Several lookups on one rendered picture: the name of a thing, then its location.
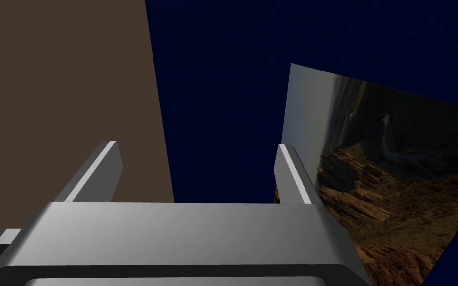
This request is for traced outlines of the landscape wall picture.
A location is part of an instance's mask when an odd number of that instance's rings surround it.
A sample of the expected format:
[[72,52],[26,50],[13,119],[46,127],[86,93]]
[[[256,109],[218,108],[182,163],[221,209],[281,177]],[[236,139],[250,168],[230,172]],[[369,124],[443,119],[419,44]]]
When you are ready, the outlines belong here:
[[458,231],[458,106],[291,64],[281,143],[372,286],[422,286]]

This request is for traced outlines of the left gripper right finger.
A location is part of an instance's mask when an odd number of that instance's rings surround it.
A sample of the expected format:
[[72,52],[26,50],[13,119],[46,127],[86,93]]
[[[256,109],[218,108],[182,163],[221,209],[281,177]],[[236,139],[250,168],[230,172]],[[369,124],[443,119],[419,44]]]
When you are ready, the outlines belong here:
[[322,204],[304,164],[292,145],[278,145],[274,176],[282,204]]

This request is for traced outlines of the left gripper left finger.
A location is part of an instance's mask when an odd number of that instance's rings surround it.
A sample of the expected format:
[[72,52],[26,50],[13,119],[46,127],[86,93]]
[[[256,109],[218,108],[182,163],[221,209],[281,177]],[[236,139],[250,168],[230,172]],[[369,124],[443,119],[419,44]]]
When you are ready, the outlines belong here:
[[102,141],[55,202],[110,202],[123,170],[116,141]]

